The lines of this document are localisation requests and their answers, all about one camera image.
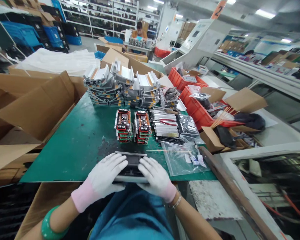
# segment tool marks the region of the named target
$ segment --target orange shirt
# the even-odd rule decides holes
[[[138,36],[137,30],[133,31],[131,37],[132,37],[132,38],[136,38],[137,36]],[[148,38],[147,34],[146,34],[145,31],[143,31],[143,30],[142,30],[142,36],[141,36],[141,37],[143,37],[144,39],[147,39],[147,38]]]

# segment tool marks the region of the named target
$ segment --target bracelet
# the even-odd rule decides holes
[[[67,228],[62,233],[56,233],[50,227],[50,217],[51,217],[51,214],[58,207],[59,206],[56,206],[56,207],[52,208],[47,213],[47,215],[44,217],[44,219],[42,221],[41,234],[42,234],[42,237],[43,237],[44,240],[59,240],[59,239],[63,238],[67,234],[67,232],[69,230],[69,228]]]
[[[181,192],[180,191],[178,191],[179,192],[179,198],[178,198],[178,201],[176,202],[176,204],[175,205],[172,205],[172,207],[173,207],[173,209],[176,209],[177,208],[177,206],[179,205],[179,203],[180,203],[180,201],[181,201]]]

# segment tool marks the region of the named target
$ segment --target hand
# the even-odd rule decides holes
[[[71,193],[79,213],[95,201],[125,189],[123,184],[112,184],[114,178],[128,165],[127,156],[112,153],[102,159],[89,173],[83,184]]]
[[[149,184],[138,183],[143,190],[162,197],[166,203],[171,203],[176,196],[177,188],[170,181],[164,168],[153,158],[140,159],[138,169],[148,180]]]

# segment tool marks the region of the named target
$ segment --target person in background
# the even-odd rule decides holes
[[[243,61],[249,62],[250,61],[250,57],[251,57],[252,54],[254,54],[254,51],[253,50],[249,50],[243,56],[239,56],[238,58],[241,59],[241,60],[243,60]]]
[[[222,240],[201,214],[181,196],[166,170],[153,158],[143,157],[138,165],[149,184],[113,183],[128,165],[126,158],[112,153],[102,159],[84,183],[72,192],[71,197],[51,209],[22,240],[62,239],[80,213],[114,192],[90,232],[89,240],[173,240],[163,201],[174,209],[190,240]]]
[[[137,30],[133,31],[131,35],[132,38],[137,38],[137,36],[144,39],[148,38],[146,32],[142,30],[142,22],[137,23]]]

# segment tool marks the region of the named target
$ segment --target green bracelet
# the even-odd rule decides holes
[[[61,238],[63,238],[69,228],[67,228],[66,230],[64,230],[64,232],[62,233],[56,233],[54,232],[51,228],[50,228],[50,217],[51,214],[54,210],[56,210],[59,206],[56,206],[54,208],[52,208],[47,215],[44,217],[43,221],[42,221],[42,225],[41,225],[41,234],[44,240],[59,240]]]

